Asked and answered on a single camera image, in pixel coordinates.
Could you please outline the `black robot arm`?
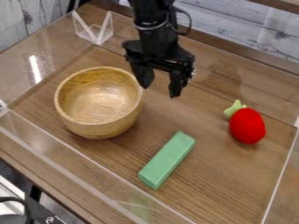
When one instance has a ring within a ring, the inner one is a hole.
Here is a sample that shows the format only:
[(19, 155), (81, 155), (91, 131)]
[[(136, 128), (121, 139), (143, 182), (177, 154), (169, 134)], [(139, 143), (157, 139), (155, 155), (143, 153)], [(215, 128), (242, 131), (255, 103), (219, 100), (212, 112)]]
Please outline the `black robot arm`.
[(189, 14), (173, 6), (175, 0), (128, 0), (133, 9), (133, 25), (139, 39), (124, 41), (125, 60), (139, 85), (148, 88), (155, 79), (155, 69), (169, 74), (169, 96), (177, 97), (193, 76), (195, 56), (179, 45), (176, 13)]

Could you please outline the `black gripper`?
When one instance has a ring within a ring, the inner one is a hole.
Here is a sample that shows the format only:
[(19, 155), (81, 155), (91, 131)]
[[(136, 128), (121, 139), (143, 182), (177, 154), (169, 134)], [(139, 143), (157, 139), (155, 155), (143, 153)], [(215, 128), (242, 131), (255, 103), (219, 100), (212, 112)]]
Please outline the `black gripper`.
[(179, 45), (179, 37), (167, 25), (156, 29), (137, 29), (139, 39), (127, 40), (125, 60), (139, 85), (148, 88), (155, 79), (155, 69), (169, 74), (169, 96), (179, 97), (192, 78), (195, 56)]

